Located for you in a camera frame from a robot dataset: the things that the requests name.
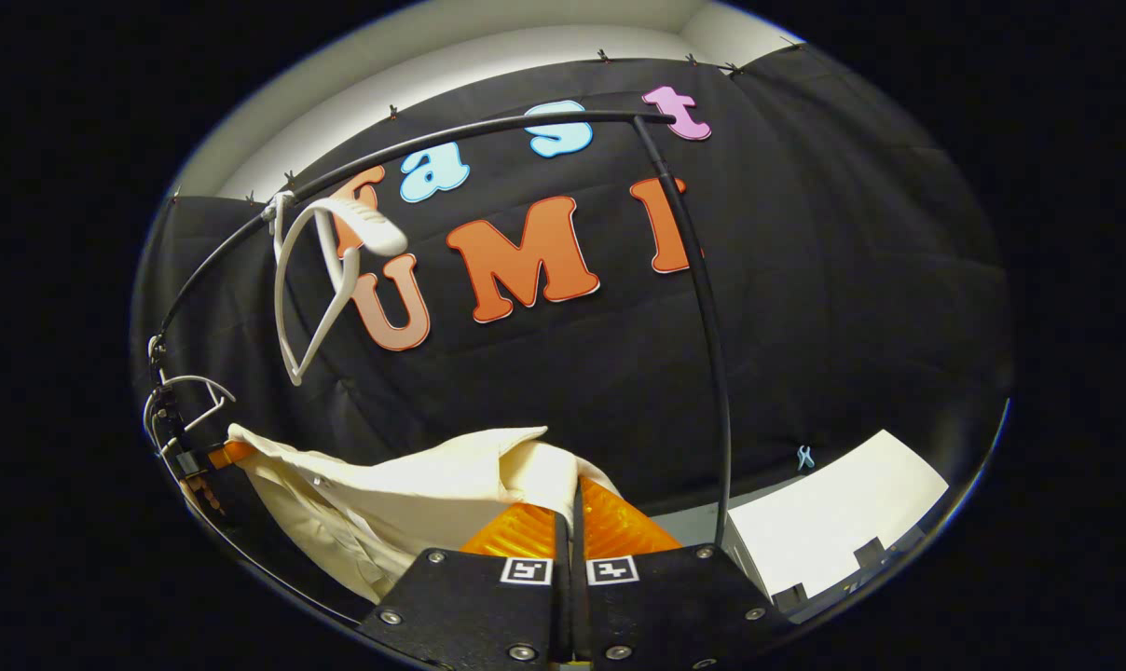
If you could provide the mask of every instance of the light blue clip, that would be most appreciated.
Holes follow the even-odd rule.
[[[798,468],[797,468],[797,471],[803,471],[803,467],[804,467],[805,464],[806,464],[807,468],[815,468],[815,463],[811,462],[811,447],[798,446],[798,449],[797,449],[796,454],[798,454]]]

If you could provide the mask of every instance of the white wall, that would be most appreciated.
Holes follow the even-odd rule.
[[[268,198],[285,184],[287,170],[304,169],[340,142],[387,117],[388,106],[402,110],[500,73],[596,59],[597,50],[609,56],[681,60],[694,47],[670,33],[601,25],[534,27],[455,44],[376,73],[323,101],[248,158],[218,195],[242,198],[256,188],[258,196]]]
[[[257,200],[287,170],[388,114],[518,69],[613,56],[738,64],[797,37],[707,0],[430,0],[363,26],[280,73],[215,128],[176,179],[185,195]]]

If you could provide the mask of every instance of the letter cutout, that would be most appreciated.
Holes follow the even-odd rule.
[[[551,111],[583,111],[583,106],[574,100],[546,102],[530,107],[526,115],[545,115]],[[592,126],[587,123],[555,123],[547,126],[526,127],[526,133],[537,135],[529,141],[534,153],[545,159],[560,154],[579,152],[592,143]]]
[[[687,114],[687,107],[695,107],[696,101],[687,95],[674,93],[674,89],[669,86],[660,86],[642,97],[646,102],[658,107],[664,115],[674,117],[674,123],[668,126],[674,135],[683,140],[708,140],[712,135],[712,127],[706,123],[695,123],[691,115]]]
[[[529,205],[520,247],[486,221],[468,222],[447,234],[447,245],[457,250],[468,267],[476,293],[476,322],[495,322],[512,314],[512,301],[501,295],[498,280],[521,305],[533,308],[538,302],[538,272],[543,268],[546,301],[571,301],[600,288],[600,279],[588,271],[575,239],[575,199],[568,196]]]
[[[402,181],[402,199],[419,203],[435,196],[435,191],[450,191],[468,179],[470,170],[461,161],[459,144],[455,142],[413,152],[402,161],[402,172],[409,175]]]
[[[418,265],[414,254],[401,254],[390,259],[382,268],[385,277],[396,281],[397,293],[401,294],[405,311],[410,314],[410,322],[405,326],[394,328],[385,316],[385,311],[376,298],[375,275],[372,272],[361,275],[355,281],[355,289],[351,289],[351,299],[355,301],[355,308],[360,312],[368,335],[372,335],[372,340],[382,348],[395,352],[419,347],[430,333],[430,313],[426,310],[418,280],[414,279],[414,265]]]
[[[687,191],[682,179],[674,179],[679,194]],[[643,179],[631,187],[631,195],[645,205],[645,214],[650,217],[650,229],[653,230],[653,245],[656,253],[650,265],[661,274],[677,272],[688,267],[687,253],[683,251],[683,239],[679,238],[679,226],[674,223],[674,213],[670,212],[670,203],[662,191],[658,178]]]
[[[347,180],[345,186],[340,187],[338,191],[332,194],[332,198],[342,198],[345,200],[364,200],[365,205],[370,208],[376,207],[376,190],[373,187],[368,187],[370,184],[377,184],[385,178],[385,169],[383,165],[372,167],[368,170],[361,171],[358,176]],[[343,252],[351,250],[351,248],[363,245],[364,242],[360,241],[359,236],[350,229],[348,224],[343,224],[343,221],[332,215],[336,220],[336,238],[338,239],[338,256],[342,259]]]

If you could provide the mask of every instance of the light blue letter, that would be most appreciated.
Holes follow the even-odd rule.
[[[583,106],[574,100],[546,102],[544,106],[530,107],[528,115],[545,115],[551,111],[583,111]],[[579,152],[592,142],[592,127],[587,123],[556,123],[551,126],[526,127],[526,133],[537,137],[529,141],[529,147],[538,156],[549,159],[558,154]]]
[[[435,191],[449,191],[468,179],[470,170],[459,160],[459,144],[455,142],[413,152],[402,161],[402,172],[409,175],[402,181],[402,199],[418,203],[435,196]]]

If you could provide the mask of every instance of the black curved rod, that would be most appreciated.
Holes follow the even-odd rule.
[[[683,252],[691,270],[691,283],[696,285],[696,304],[700,308],[700,323],[704,324],[704,345],[707,346],[708,365],[712,366],[712,400],[716,404],[716,433],[713,449],[721,453],[721,500],[717,502],[716,545],[723,544],[725,521],[729,519],[729,481],[733,475],[733,431],[729,423],[729,377],[724,370],[724,349],[721,347],[721,328],[717,325],[716,302],[712,299],[712,281],[708,280],[707,263],[704,262],[704,251],[700,249],[696,227],[691,225],[690,214],[682,198],[679,198],[679,186],[674,176],[670,175],[667,161],[658,152],[658,145],[650,137],[645,119],[634,119],[634,128],[645,145],[653,169],[658,171],[658,181],[667,196],[667,204],[679,225],[679,238],[683,242]]]
[[[554,126],[554,124],[562,123],[634,123],[634,119],[636,118],[642,119],[644,123],[671,124],[677,120],[670,115],[644,114],[644,111],[584,110],[551,111],[551,114],[546,115],[521,115],[517,117],[502,117],[499,119],[470,123],[466,124],[466,126],[449,127],[447,131],[414,137],[414,140],[409,140],[402,142],[401,144],[394,144],[392,147],[382,149],[379,152],[359,158],[349,162],[349,164],[340,165],[338,169],[329,171],[329,173],[309,181],[305,186],[295,188],[294,196],[298,203],[302,203],[302,200],[311,198],[311,196],[323,190],[323,188],[330,187],[337,181],[360,173],[360,171],[368,170],[372,167],[385,164],[385,162],[392,161],[393,159],[412,154],[413,152],[419,152],[422,149],[438,147],[439,144],[447,144],[447,142],[455,142],[457,140],[465,140],[477,135],[486,135],[486,133],[511,131],[511,128],[516,127]],[[214,262],[217,262],[217,260],[230,252],[232,248],[238,247],[240,242],[243,242],[248,235],[256,232],[256,230],[259,230],[262,225],[265,225],[265,220],[262,220],[260,215],[253,216],[248,221],[248,224],[241,225],[235,233],[232,233],[230,238],[226,239],[226,241],[223,241],[221,245],[216,247],[216,250],[212,251],[211,256],[208,256],[204,262],[199,263],[199,267],[197,267],[191,276],[189,276],[187,284],[182,285],[182,288],[178,293],[178,297],[175,298],[175,303],[170,306],[170,311],[168,311],[164,319],[161,320],[161,328],[158,330],[159,340],[164,337],[167,328],[170,328],[170,322],[172,322],[172,320],[175,320],[175,315],[178,314],[178,310],[180,308],[184,298],[191,293],[194,285],[196,285],[197,281],[211,270]]]

